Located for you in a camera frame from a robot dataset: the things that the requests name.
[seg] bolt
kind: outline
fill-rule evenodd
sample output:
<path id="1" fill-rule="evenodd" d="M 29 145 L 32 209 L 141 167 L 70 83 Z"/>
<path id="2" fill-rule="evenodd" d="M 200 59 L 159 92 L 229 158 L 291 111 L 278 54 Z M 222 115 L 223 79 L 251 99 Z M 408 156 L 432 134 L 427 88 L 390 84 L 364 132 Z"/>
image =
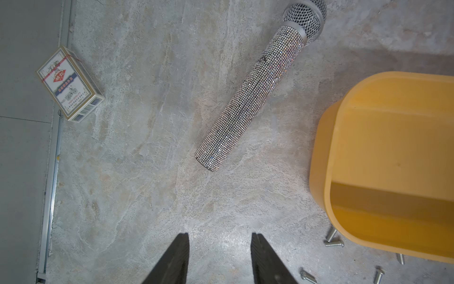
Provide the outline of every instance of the bolt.
<path id="1" fill-rule="evenodd" d="M 317 281 L 315 280 L 315 278 L 312 275 L 310 275 L 309 273 L 307 273 L 306 271 L 301 269 L 300 275 L 303 280 L 307 280 L 307 281 L 311 282 L 312 284 L 317 284 Z"/>
<path id="2" fill-rule="evenodd" d="M 323 243 L 325 244 L 325 247 L 335 247 L 338 245 L 341 245 L 342 247 L 344 247 L 344 242 L 341 239 L 338 241 L 334 241 L 334 242 L 323 241 Z"/>
<path id="3" fill-rule="evenodd" d="M 397 260 L 399 261 L 399 263 L 401 265 L 404 265 L 405 264 L 404 255 L 403 254 L 396 254 L 396 255 L 397 255 Z"/>
<path id="4" fill-rule="evenodd" d="M 381 278 L 385 273 L 380 268 L 377 268 L 377 273 L 375 274 L 374 284 L 380 284 Z"/>
<path id="5" fill-rule="evenodd" d="M 333 238 L 334 238 L 334 235 L 337 233 L 337 230 L 336 228 L 334 228 L 334 226 L 331 226 L 331 230 L 330 232 L 328 233 L 328 235 L 326 236 L 326 240 L 328 241 L 328 243 L 330 243 Z"/>

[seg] yellow plastic bin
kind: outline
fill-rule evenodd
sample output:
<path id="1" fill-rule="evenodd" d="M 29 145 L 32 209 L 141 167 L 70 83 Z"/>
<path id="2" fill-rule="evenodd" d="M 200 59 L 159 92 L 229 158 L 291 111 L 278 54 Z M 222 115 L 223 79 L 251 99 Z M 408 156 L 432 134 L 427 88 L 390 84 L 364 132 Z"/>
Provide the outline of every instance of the yellow plastic bin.
<path id="1" fill-rule="evenodd" d="M 454 263 L 454 77 L 373 75 L 318 124 L 309 187 L 372 248 Z"/>

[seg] gray floor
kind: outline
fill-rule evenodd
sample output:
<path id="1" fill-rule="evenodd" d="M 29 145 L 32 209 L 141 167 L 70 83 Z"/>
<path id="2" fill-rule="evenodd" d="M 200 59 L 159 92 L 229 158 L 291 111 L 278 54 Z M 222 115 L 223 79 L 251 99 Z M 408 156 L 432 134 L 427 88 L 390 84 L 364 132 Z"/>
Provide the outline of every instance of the gray floor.
<path id="1" fill-rule="evenodd" d="M 36 280 L 56 109 L 35 71 L 59 44 L 61 2 L 1 3 L 0 274 L 5 283 Z"/>
<path id="2" fill-rule="evenodd" d="M 194 152 L 280 26 L 288 1 L 78 0 L 73 49 L 106 95 L 65 123 L 50 283 L 140 283 L 179 232 L 188 283 L 252 283 L 251 232 L 299 279 L 319 283 L 454 283 L 454 265 L 344 239 L 308 189 L 323 111 L 388 70 L 454 75 L 451 0 L 328 0 L 305 48 L 222 168 Z"/>

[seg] microphone handle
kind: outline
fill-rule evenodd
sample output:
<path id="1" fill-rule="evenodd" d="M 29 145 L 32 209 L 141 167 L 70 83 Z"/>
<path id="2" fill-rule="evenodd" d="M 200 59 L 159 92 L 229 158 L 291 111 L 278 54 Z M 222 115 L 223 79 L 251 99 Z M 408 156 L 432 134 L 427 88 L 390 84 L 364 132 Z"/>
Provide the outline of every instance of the microphone handle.
<path id="1" fill-rule="evenodd" d="M 301 29 L 282 26 L 254 64 L 239 90 L 232 97 L 195 153 L 210 171 L 216 171 L 264 105 L 296 56 L 306 45 Z"/>

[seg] microphone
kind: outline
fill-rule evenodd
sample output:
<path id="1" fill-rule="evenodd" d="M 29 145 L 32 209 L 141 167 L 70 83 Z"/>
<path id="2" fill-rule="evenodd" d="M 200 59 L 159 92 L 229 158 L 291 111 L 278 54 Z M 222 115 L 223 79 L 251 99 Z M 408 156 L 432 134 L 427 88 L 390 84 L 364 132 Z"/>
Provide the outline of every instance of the microphone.
<path id="1" fill-rule="evenodd" d="M 316 40 L 326 20 L 324 0 L 300 0 L 284 12 L 283 23 L 195 153 L 217 171 L 301 50 Z"/>

